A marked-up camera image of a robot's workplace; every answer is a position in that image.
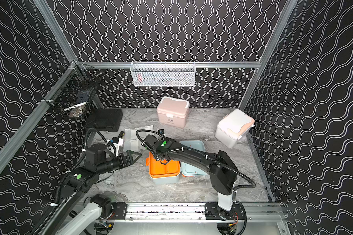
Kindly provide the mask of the white pink first aid box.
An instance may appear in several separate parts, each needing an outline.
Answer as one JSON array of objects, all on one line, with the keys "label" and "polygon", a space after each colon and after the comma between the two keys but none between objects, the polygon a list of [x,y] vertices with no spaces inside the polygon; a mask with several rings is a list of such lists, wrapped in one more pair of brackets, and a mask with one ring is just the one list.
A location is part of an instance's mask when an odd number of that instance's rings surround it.
[{"label": "white pink first aid box", "polygon": [[218,124],[215,137],[228,148],[234,148],[239,140],[255,126],[255,120],[239,109],[226,115]]}]

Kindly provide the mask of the blue orange first aid box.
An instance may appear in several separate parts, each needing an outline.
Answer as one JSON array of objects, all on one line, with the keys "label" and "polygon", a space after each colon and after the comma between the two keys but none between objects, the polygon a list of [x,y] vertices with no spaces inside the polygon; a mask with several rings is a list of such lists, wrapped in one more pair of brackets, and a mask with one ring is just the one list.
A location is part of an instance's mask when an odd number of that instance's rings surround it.
[{"label": "blue orange first aid box", "polygon": [[177,183],[180,176],[186,178],[207,175],[203,170],[184,162],[171,161],[163,165],[154,159],[152,153],[146,159],[146,166],[149,167],[149,176],[156,185]]}]

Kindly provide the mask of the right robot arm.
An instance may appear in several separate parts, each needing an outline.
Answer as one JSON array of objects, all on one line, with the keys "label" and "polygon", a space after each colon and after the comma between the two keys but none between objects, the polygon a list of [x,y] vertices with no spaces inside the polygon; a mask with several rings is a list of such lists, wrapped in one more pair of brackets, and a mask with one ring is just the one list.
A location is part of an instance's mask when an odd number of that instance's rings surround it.
[{"label": "right robot arm", "polygon": [[239,189],[253,189],[256,183],[253,179],[238,170],[229,155],[220,150],[218,153],[203,152],[165,137],[162,130],[139,129],[136,137],[141,145],[148,150],[153,158],[162,165],[171,161],[179,161],[192,165],[210,177],[213,189],[218,194],[218,202],[213,214],[222,221],[237,219],[243,212],[236,212],[235,196]]}]

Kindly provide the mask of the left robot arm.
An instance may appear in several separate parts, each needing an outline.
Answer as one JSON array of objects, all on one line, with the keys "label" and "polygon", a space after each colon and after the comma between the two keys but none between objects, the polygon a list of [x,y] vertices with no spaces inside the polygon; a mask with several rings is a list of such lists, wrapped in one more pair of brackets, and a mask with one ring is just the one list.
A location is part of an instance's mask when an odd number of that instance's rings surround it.
[{"label": "left robot arm", "polygon": [[103,182],[102,174],[114,173],[133,165],[142,157],[139,152],[128,150],[118,153],[111,140],[95,128],[86,131],[84,151],[76,165],[60,181],[54,201],[46,214],[28,235],[55,235],[73,207],[86,195],[93,185]]}]

